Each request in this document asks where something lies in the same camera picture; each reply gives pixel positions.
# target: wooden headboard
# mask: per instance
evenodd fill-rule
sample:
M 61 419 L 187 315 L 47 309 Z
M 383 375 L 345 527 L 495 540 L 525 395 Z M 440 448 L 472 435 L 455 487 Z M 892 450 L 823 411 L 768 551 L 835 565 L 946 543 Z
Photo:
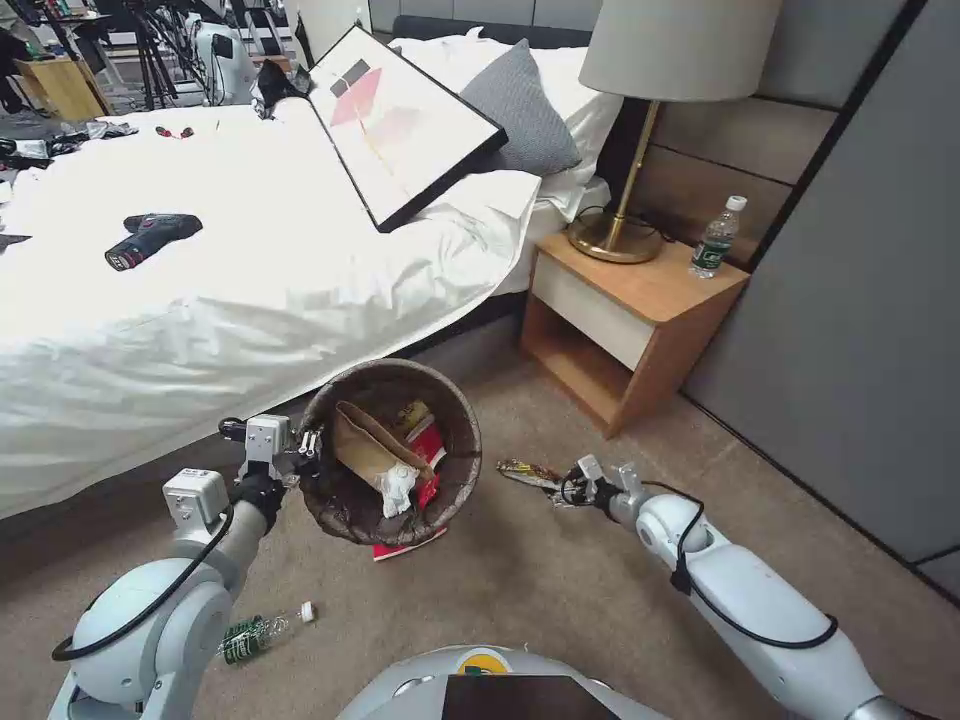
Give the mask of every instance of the wooden headboard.
M 586 47 L 590 44 L 591 33 L 584 30 L 566 30 L 563 28 L 537 27 L 535 25 L 480 23 L 470 20 L 450 20 L 416 15 L 398 15 L 393 22 L 393 35 L 394 37 L 430 40 L 446 35 L 463 35 L 470 28 L 478 25 L 483 26 L 481 37 L 492 38 L 509 45 L 514 45 L 524 38 L 529 40 L 530 47 L 546 50 L 561 47 Z M 600 153 L 600 158 L 597 161 L 597 175 L 610 185 L 612 202 L 619 200 L 623 193 L 646 112 L 646 101 L 625 98 L 623 109 L 620 111 L 607 142 L 603 146 L 603 152 Z

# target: lamp shade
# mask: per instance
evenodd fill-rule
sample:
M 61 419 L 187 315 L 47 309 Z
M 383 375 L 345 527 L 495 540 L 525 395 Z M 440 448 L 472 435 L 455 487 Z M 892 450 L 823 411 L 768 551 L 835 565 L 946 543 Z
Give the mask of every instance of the lamp shade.
M 780 0 L 604 0 L 580 82 L 648 100 L 746 97 L 779 12 Z

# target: brass lamp base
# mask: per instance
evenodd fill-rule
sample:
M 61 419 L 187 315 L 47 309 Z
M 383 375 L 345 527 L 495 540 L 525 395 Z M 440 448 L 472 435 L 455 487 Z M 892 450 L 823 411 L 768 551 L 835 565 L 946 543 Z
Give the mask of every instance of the brass lamp base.
M 580 252 L 607 262 L 631 265 L 653 260 L 663 247 L 663 236 L 648 225 L 610 213 L 594 213 L 567 228 L 570 244 Z

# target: white pillow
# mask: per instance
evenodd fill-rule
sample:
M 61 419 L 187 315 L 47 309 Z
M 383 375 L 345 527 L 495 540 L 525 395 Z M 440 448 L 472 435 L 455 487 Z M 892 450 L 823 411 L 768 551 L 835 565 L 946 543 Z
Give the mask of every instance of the white pillow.
M 489 38 L 451 35 L 433 40 L 396 38 L 403 56 L 420 69 L 459 93 L 490 63 L 511 48 Z M 571 222 L 590 178 L 597 171 L 597 157 L 623 104 L 619 95 L 598 92 L 580 84 L 580 68 L 586 48 L 532 50 L 540 69 L 543 91 L 573 136 L 580 164 L 543 179 L 538 197 L 549 200 Z

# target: white duvet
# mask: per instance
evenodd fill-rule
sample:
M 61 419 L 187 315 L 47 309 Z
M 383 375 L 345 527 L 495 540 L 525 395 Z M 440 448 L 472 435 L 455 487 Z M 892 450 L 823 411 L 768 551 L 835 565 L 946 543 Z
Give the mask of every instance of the white duvet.
M 32 235 L 0 255 L 0 517 L 317 387 L 457 320 L 513 268 L 539 179 L 463 179 L 380 235 L 310 108 L 128 115 L 21 173 L 0 210 Z M 163 138 L 187 126 L 195 136 Z M 127 215 L 204 229 L 116 272 Z

